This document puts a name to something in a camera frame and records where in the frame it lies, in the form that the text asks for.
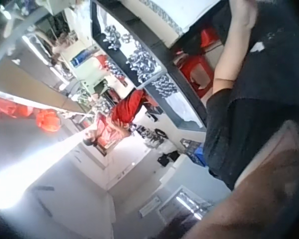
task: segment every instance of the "display rack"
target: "display rack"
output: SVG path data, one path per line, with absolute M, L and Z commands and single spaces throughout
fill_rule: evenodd
M 109 49 L 110 43 L 104 42 L 106 38 L 102 31 L 98 19 L 98 9 L 104 10 L 123 26 L 133 39 L 138 41 L 146 51 L 155 59 L 161 68 L 154 77 L 144 83 L 138 81 L 136 71 L 131 70 L 127 64 L 128 58 L 118 49 Z M 173 55 L 164 43 L 141 21 L 119 1 L 91 0 L 91 29 L 92 37 L 102 48 L 117 67 L 128 77 L 136 88 L 144 88 L 159 104 L 162 110 L 172 120 L 179 129 L 205 131 L 206 128 L 206 108 L 189 85 L 185 77 L 173 63 Z M 177 89 L 168 100 L 162 97 L 155 89 L 152 81 L 157 80 L 161 75 L 165 75 Z M 180 113 L 179 107 L 173 105 L 173 98 L 178 100 L 183 106 Z

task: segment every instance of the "glass display case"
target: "glass display case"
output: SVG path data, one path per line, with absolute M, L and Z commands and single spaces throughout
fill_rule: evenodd
M 91 1 L 92 37 L 116 73 L 145 89 L 179 129 L 205 131 L 206 109 L 164 43 L 119 1 Z

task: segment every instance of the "black t-shirt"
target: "black t-shirt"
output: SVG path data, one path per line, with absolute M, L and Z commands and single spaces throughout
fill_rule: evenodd
M 204 157 L 213 176 L 230 188 L 253 157 L 286 120 L 299 124 L 299 108 L 276 102 L 238 99 L 224 89 L 207 102 Z

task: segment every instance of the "display shelf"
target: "display shelf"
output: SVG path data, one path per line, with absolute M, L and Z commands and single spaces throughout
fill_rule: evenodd
M 155 59 L 162 71 L 158 72 L 156 79 L 166 75 L 172 82 L 173 94 L 163 96 L 157 91 L 152 82 L 145 81 L 145 84 L 138 81 L 136 71 L 131 70 L 127 64 L 127 56 L 121 49 L 109 49 L 110 43 L 104 42 L 106 35 L 102 31 L 102 22 L 99 22 L 98 14 L 104 10 L 106 14 L 113 17 L 126 31 L 138 41 Z M 179 129 L 205 131 L 206 109 L 185 77 L 173 63 L 173 55 L 164 43 L 131 11 L 124 7 L 119 1 L 91 0 L 91 28 L 92 37 L 99 44 L 109 58 L 117 67 L 133 82 L 136 88 L 144 89 L 156 100 L 163 111 Z M 174 98 L 183 106 L 180 113 L 177 106 L 173 105 L 170 99 Z

